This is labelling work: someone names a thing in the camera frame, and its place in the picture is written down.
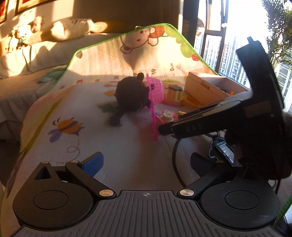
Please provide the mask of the cartoon bear play mat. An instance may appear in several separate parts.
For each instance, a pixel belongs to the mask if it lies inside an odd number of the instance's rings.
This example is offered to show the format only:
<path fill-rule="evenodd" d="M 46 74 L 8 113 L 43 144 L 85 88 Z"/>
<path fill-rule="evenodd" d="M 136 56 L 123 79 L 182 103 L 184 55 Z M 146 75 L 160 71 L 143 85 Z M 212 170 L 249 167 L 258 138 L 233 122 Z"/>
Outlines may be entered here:
<path fill-rule="evenodd" d="M 111 126 L 115 92 L 125 77 L 144 74 L 185 84 L 189 72 L 214 74 L 169 24 L 143 27 L 78 50 L 57 83 L 29 109 L 18 161 L 1 206 L 3 236 L 279 236 L 280 210 L 268 180 L 239 162 L 227 129 L 178 139 L 152 138 L 150 108 L 127 112 Z M 208 156 L 222 137 L 241 165 L 196 199 L 177 192 L 199 176 L 192 153 Z M 96 199 L 72 181 L 66 163 L 100 151 L 94 176 L 116 192 Z"/>

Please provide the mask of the pink cardboard storage box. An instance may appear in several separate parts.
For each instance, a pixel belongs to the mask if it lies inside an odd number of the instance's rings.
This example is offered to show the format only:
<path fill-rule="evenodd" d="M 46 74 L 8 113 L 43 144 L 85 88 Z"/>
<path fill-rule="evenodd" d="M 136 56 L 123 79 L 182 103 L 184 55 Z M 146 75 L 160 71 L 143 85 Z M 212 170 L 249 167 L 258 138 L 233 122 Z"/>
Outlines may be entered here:
<path fill-rule="evenodd" d="M 204 106 L 248 91 L 248 88 L 227 77 L 194 72 L 188 73 L 184 89 Z"/>

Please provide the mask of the red calligraphy framed picture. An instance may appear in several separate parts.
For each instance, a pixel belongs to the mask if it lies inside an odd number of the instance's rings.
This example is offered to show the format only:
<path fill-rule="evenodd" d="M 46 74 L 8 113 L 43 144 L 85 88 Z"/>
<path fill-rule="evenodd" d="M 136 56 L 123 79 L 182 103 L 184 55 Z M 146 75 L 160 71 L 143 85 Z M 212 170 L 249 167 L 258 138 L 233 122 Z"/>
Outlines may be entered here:
<path fill-rule="evenodd" d="M 9 0 L 1 0 L 0 2 L 0 24 L 6 21 Z"/>

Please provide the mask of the white plush toy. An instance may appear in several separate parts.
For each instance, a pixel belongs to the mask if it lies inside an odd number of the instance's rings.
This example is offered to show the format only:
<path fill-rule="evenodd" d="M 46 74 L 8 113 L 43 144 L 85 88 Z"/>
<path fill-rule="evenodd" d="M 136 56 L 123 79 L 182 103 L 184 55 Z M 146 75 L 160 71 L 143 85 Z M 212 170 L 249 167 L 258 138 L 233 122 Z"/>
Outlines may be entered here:
<path fill-rule="evenodd" d="M 9 41 L 5 48 L 8 52 L 21 48 L 24 46 L 24 40 L 32 36 L 33 33 L 39 32 L 44 23 L 44 16 L 37 16 L 29 24 L 14 27 L 8 35 Z"/>

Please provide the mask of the beige sofa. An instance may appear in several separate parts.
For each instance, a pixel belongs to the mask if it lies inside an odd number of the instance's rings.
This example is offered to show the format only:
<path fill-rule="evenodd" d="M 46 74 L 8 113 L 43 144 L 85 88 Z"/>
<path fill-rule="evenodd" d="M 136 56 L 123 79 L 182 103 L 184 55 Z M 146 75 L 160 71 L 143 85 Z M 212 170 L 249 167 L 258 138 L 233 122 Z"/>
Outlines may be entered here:
<path fill-rule="evenodd" d="M 45 73 L 68 64 L 77 50 L 114 36 L 116 33 L 101 33 L 63 42 L 44 41 L 1 56 L 1 139 L 20 140 L 27 111 L 54 84 L 38 82 Z"/>

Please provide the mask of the large potted palm plant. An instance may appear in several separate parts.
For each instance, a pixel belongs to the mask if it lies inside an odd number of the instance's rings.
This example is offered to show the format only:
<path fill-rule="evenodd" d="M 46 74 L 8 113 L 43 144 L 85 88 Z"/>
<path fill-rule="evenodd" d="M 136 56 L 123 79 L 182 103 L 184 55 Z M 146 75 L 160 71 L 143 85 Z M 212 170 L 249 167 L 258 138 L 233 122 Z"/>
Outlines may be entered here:
<path fill-rule="evenodd" d="M 267 15 L 267 55 L 274 68 L 291 68 L 291 1 L 262 1 Z"/>

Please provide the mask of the pink plastic toy strainer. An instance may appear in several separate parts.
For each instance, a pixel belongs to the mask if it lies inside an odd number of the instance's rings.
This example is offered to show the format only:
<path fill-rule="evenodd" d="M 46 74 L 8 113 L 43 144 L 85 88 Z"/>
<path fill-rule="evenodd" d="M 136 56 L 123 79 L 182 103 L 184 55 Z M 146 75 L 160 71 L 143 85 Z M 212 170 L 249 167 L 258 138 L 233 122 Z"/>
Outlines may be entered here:
<path fill-rule="evenodd" d="M 146 75 L 147 86 L 149 87 L 149 99 L 150 99 L 150 112 L 151 112 L 151 128 L 152 128 L 152 138 L 154 141 L 158 140 L 158 131 L 156 125 L 156 113 L 154 106 L 164 99 L 164 87 L 159 79 L 150 77 Z"/>

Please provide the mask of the white battery charger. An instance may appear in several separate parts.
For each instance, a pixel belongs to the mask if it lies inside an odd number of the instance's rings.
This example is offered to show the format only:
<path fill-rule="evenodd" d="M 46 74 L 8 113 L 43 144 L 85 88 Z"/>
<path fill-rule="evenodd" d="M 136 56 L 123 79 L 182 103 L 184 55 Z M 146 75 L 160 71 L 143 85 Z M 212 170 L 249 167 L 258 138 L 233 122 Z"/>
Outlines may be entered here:
<path fill-rule="evenodd" d="M 235 159 L 234 146 L 229 146 L 222 137 L 216 137 L 210 142 L 208 156 L 213 160 L 227 162 L 233 167 L 241 166 Z"/>

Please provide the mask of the dark framed picture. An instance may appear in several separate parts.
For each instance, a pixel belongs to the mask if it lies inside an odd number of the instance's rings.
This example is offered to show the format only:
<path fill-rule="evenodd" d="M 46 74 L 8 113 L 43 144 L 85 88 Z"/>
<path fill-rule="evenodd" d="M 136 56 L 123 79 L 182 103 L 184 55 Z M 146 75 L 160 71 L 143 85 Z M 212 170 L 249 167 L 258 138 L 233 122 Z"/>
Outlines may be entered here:
<path fill-rule="evenodd" d="M 18 15 L 24 11 L 29 9 L 35 8 L 36 6 L 50 3 L 54 0 L 17 0 L 16 1 L 16 8 L 15 8 L 15 15 Z"/>

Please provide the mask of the white bolster pillow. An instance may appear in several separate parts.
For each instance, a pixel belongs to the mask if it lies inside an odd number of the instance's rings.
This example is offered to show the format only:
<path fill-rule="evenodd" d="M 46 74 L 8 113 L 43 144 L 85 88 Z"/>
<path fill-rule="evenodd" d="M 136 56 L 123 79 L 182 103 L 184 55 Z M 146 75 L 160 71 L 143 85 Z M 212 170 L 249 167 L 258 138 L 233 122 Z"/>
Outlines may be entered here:
<path fill-rule="evenodd" d="M 74 40 L 90 33 L 101 33 L 108 28 L 105 22 L 92 19 L 61 19 L 53 24 L 51 35 L 56 41 Z"/>

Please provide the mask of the yellow Hello Kitty toy camera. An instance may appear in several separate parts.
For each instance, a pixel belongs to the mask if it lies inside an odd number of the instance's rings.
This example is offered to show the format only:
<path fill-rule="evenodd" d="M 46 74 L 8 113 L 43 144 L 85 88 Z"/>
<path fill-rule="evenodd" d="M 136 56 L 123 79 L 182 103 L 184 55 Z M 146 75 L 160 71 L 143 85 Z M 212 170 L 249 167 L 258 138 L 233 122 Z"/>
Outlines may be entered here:
<path fill-rule="evenodd" d="M 160 125 L 171 123 L 178 120 L 178 115 L 174 113 L 173 111 L 164 110 L 161 112 L 156 112 L 155 119 L 156 119 L 156 124 L 160 126 Z"/>

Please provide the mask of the black plush toy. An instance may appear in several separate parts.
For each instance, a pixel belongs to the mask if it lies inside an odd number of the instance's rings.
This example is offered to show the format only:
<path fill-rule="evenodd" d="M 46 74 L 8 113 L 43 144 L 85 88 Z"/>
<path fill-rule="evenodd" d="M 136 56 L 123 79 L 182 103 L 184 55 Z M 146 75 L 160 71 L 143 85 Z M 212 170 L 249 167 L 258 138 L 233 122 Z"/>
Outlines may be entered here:
<path fill-rule="evenodd" d="M 150 108 L 149 87 L 143 83 L 144 74 L 125 77 L 118 82 L 115 92 L 117 109 L 109 119 L 111 126 L 121 126 L 121 118 L 127 112 L 138 112 L 144 107 Z"/>

